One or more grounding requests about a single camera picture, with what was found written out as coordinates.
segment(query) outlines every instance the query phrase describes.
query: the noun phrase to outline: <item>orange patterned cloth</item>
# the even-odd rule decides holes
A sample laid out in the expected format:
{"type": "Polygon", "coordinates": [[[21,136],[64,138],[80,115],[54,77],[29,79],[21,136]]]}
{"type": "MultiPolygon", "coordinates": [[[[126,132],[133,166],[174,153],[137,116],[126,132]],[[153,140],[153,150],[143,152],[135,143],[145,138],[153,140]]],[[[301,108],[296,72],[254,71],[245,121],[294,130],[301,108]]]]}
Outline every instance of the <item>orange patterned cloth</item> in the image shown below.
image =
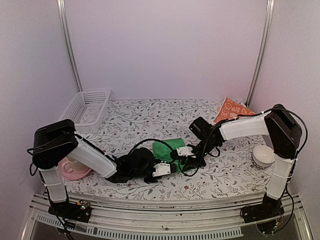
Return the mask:
{"type": "Polygon", "coordinates": [[[213,122],[218,123],[221,120],[233,119],[237,117],[238,114],[252,115],[255,113],[249,108],[241,105],[240,103],[232,101],[231,99],[226,97],[222,102],[220,110],[213,122]]]}

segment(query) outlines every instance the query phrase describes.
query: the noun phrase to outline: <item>basket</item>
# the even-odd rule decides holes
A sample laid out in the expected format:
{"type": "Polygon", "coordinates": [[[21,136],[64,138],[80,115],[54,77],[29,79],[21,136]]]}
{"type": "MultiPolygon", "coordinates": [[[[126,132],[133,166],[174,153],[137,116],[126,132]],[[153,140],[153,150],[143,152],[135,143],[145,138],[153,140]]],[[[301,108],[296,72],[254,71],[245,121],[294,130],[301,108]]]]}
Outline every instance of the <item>basket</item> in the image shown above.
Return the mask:
{"type": "Polygon", "coordinates": [[[78,92],[63,111],[59,121],[70,119],[81,134],[98,132],[108,107],[111,90],[78,92]]]}

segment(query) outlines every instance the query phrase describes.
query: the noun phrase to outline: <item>floral tablecloth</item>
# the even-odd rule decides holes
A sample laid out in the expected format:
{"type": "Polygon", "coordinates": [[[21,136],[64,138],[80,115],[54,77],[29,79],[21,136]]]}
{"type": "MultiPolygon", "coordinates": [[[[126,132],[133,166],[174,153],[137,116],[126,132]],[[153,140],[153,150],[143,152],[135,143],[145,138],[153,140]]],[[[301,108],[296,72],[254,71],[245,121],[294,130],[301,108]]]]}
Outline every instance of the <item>floral tablecloth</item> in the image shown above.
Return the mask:
{"type": "MultiPolygon", "coordinates": [[[[100,130],[86,134],[89,141],[109,155],[121,156],[147,138],[183,138],[185,144],[196,145],[199,140],[189,130],[197,117],[210,123],[217,114],[220,100],[110,100],[100,130]]],[[[216,199],[265,192],[272,167],[261,170],[252,164],[254,146],[265,144],[261,136],[227,141],[219,157],[207,156],[206,167],[193,177],[173,173],[157,183],[143,179],[127,183],[110,183],[92,171],[81,180],[64,180],[72,193],[99,197],[135,200],[195,200],[216,199]]],[[[152,142],[145,144],[152,150],[152,142]]]]}

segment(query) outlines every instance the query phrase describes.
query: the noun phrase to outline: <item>mug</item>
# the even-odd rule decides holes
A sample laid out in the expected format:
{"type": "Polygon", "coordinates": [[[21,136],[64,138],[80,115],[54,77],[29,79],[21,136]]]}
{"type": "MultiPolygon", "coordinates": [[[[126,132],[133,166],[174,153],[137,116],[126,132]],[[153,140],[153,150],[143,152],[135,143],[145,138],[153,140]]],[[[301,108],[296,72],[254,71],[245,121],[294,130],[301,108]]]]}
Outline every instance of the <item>mug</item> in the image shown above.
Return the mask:
{"type": "Polygon", "coordinates": [[[74,172],[75,174],[83,174],[85,171],[89,169],[88,166],[68,157],[66,158],[66,161],[62,164],[62,168],[68,174],[70,174],[71,172],[74,172]]]}

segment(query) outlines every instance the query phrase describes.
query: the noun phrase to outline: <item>metal post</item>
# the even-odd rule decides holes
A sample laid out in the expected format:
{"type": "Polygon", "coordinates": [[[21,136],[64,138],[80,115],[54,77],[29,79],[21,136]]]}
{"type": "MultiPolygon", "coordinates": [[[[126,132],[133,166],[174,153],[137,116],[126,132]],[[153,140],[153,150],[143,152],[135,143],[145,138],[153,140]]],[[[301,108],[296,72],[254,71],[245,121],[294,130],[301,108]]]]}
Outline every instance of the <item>metal post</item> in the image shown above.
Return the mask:
{"type": "Polygon", "coordinates": [[[78,92],[82,92],[83,87],[82,87],[82,84],[80,81],[79,72],[78,72],[77,64],[76,64],[76,59],[75,59],[75,55],[74,55],[74,51],[73,51],[71,39],[70,39],[70,33],[69,33],[69,27],[68,27],[68,21],[67,21],[67,13],[66,13],[66,7],[65,7],[65,0],[57,0],[57,5],[58,5],[58,12],[59,12],[59,18],[60,18],[60,23],[61,23],[61,29],[62,29],[64,42],[65,42],[65,48],[66,48],[66,52],[68,54],[75,87],[78,92]]]}
{"type": "Polygon", "coordinates": [[[268,37],[269,37],[269,32],[270,32],[270,28],[271,28],[272,17],[273,17],[273,12],[274,12],[274,5],[275,5],[274,0],[267,0],[265,19],[264,19],[264,27],[263,27],[263,32],[262,32],[262,39],[261,39],[259,55],[258,55],[258,59],[256,61],[250,89],[249,89],[249,92],[248,92],[248,95],[247,95],[246,101],[245,101],[245,105],[247,105],[248,107],[250,107],[252,104],[252,100],[253,100],[253,97],[254,97],[254,94],[256,91],[256,87],[257,87],[257,83],[259,80],[260,71],[261,71],[263,60],[264,60],[268,37]]]}

